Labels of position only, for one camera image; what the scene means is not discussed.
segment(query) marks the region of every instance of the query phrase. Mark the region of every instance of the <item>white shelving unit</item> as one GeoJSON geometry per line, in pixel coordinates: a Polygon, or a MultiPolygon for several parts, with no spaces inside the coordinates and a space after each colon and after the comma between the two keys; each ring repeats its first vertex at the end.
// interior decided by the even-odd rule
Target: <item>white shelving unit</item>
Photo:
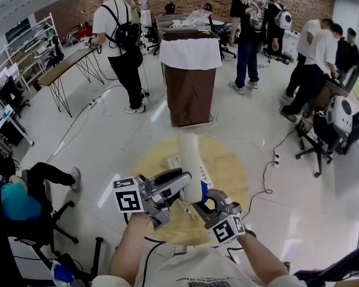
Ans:
{"type": "Polygon", "coordinates": [[[49,44],[53,36],[46,36],[46,33],[52,29],[58,38],[59,47],[62,50],[60,38],[57,34],[52,14],[50,13],[48,17],[44,18],[35,26],[31,26],[28,30],[21,33],[8,45],[5,45],[3,50],[0,51],[0,60],[2,60],[3,56],[6,58],[0,64],[0,72],[4,69],[4,67],[7,66],[9,68],[13,64],[17,63],[17,66],[19,67],[19,76],[17,77],[16,82],[20,82],[24,90],[27,89],[31,94],[33,94],[33,92],[30,86],[40,75],[46,72],[42,57],[44,57],[45,54],[55,50],[55,45],[53,43],[49,44]],[[13,48],[13,46],[16,45],[16,41],[20,40],[22,37],[27,35],[27,33],[33,30],[36,30],[36,32],[33,36],[30,37],[30,39],[24,41],[19,48],[13,48]],[[41,54],[38,54],[36,52],[37,49],[42,47],[44,44],[49,44],[47,49],[41,54]]]}

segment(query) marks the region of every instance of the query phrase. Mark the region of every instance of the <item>extension cord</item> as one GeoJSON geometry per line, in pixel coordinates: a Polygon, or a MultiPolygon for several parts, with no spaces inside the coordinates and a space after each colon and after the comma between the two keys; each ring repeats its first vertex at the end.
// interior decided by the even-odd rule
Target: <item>extension cord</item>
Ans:
{"type": "Polygon", "coordinates": [[[280,159],[281,159],[281,157],[279,156],[279,153],[274,152],[274,162],[273,162],[273,167],[274,168],[279,167],[280,159]]]}

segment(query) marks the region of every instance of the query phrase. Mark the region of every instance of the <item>white cloth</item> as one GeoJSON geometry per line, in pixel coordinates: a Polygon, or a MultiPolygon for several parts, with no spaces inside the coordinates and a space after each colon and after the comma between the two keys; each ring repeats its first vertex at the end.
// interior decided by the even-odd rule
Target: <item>white cloth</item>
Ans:
{"type": "MultiPolygon", "coordinates": [[[[130,6],[122,0],[109,0],[103,3],[107,7],[109,7],[115,16],[118,18],[118,21],[121,25],[126,23],[126,11],[129,12],[129,21],[132,19],[132,15],[130,14],[130,6]]],[[[117,23],[115,22],[111,13],[104,7],[99,7],[95,12],[95,17],[93,19],[93,33],[105,33],[111,38],[115,39],[114,31],[117,27],[117,23]]],[[[120,56],[124,54],[126,51],[121,50],[117,47],[114,42],[110,42],[107,38],[105,38],[105,42],[102,44],[102,49],[104,54],[108,57],[112,56],[120,56]]]]}
{"type": "Polygon", "coordinates": [[[316,64],[323,72],[330,75],[331,70],[327,63],[335,65],[336,52],[337,40],[332,32],[321,30],[314,36],[305,65],[316,64]]]}
{"type": "MultiPolygon", "coordinates": [[[[147,273],[147,287],[189,286],[258,287],[242,270],[218,250],[195,249],[185,255],[172,257],[158,273],[147,273]]],[[[98,276],[92,287],[131,287],[124,279],[115,276],[98,276]]],[[[295,276],[275,279],[269,287],[306,287],[295,276]]]]}
{"type": "Polygon", "coordinates": [[[160,61],[170,67],[209,70],[222,66],[220,45],[216,38],[162,41],[160,61]]]}
{"type": "Polygon", "coordinates": [[[315,34],[321,30],[321,23],[319,19],[312,19],[306,22],[305,26],[302,29],[302,32],[300,33],[299,42],[297,45],[297,51],[305,56],[309,56],[309,49],[310,44],[307,41],[307,35],[308,33],[311,33],[312,36],[315,36],[315,34]]]}

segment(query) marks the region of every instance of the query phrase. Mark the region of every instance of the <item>wooden tabletop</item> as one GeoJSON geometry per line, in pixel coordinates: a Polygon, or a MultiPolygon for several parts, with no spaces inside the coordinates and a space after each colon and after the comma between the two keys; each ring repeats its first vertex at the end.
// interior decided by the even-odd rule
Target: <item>wooden tabletop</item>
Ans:
{"type": "MultiPolygon", "coordinates": [[[[214,189],[223,190],[233,201],[241,204],[242,212],[248,209],[249,195],[246,173],[236,156],[216,139],[198,136],[201,158],[206,166],[214,189]]],[[[133,175],[142,174],[152,178],[160,172],[169,170],[166,159],[178,155],[177,137],[159,142],[139,158],[133,175]]],[[[192,206],[195,217],[192,221],[176,201],[170,207],[170,222],[156,232],[149,225],[149,233],[168,243],[181,246],[196,246],[208,243],[211,239],[204,227],[204,221],[192,206]]]]}
{"type": "Polygon", "coordinates": [[[82,60],[88,54],[90,54],[95,49],[80,49],[75,53],[71,54],[67,58],[63,59],[56,67],[49,70],[44,74],[39,80],[38,84],[49,86],[59,77],[61,77],[67,70],[74,66],[78,61],[82,60]]]}

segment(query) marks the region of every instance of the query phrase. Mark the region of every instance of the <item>tiled floor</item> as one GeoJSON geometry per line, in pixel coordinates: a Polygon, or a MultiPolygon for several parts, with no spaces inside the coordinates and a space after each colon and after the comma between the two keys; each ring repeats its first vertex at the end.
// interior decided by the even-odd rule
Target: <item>tiled floor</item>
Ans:
{"type": "MultiPolygon", "coordinates": [[[[69,48],[69,52],[79,46],[69,48]]],[[[114,78],[106,57],[102,55],[98,59],[105,75],[114,78]]],[[[258,63],[267,64],[261,54],[258,63]]],[[[212,127],[204,125],[196,131],[221,139],[237,155],[247,173],[252,196],[262,190],[263,169],[272,160],[272,148],[293,129],[278,112],[293,65],[273,61],[269,67],[260,69],[260,88],[248,90],[244,96],[227,86],[235,78],[235,67],[235,60],[225,60],[217,71],[212,115],[218,116],[218,121],[212,127]]],[[[47,161],[54,154],[50,164],[67,172],[73,166],[81,170],[83,190],[80,195],[56,184],[51,185],[51,193],[56,209],[67,200],[77,203],[64,214],[60,225],[80,242],[73,245],[58,237],[57,248],[70,253],[86,270],[91,267],[95,237],[105,239],[100,267],[104,273],[126,226],[110,196],[112,179],[130,175],[136,159],[152,144],[185,131],[171,127],[166,106],[157,117],[157,109],[165,105],[162,104],[165,90],[158,57],[146,55],[144,68],[151,94],[144,114],[125,114],[126,91],[114,87],[103,93],[94,107],[83,111],[60,143],[86,104],[118,84],[106,81],[103,86],[96,80],[88,83],[76,68],[62,77],[73,118],[65,111],[58,112],[48,88],[39,91],[31,100],[31,107],[23,113],[21,122],[35,146],[24,156],[22,169],[47,161]]],[[[140,75],[143,87],[147,88],[143,68],[140,75]]],[[[359,204],[335,198],[332,165],[324,164],[322,177],[316,179],[313,173],[317,163],[313,155],[299,161],[294,159],[299,151],[296,135],[291,135],[277,151],[281,155],[280,167],[269,165],[265,180],[265,186],[272,189],[273,194],[254,198],[251,213],[244,223],[280,259],[291,261],[292,272],[326,267],[355,249],[359,204]]],[[[152,243],[145,243],[142,263],[152,247],[152,243]]],[[[226,252],[225,246],[219,249],[226,252]]],[[[159,247],[149,269],[153,271],[173,251],[172,245],[159,247]]],[[[242,268],[247,267],[243,252],[235,252],[234,256],[242,268]]]]}

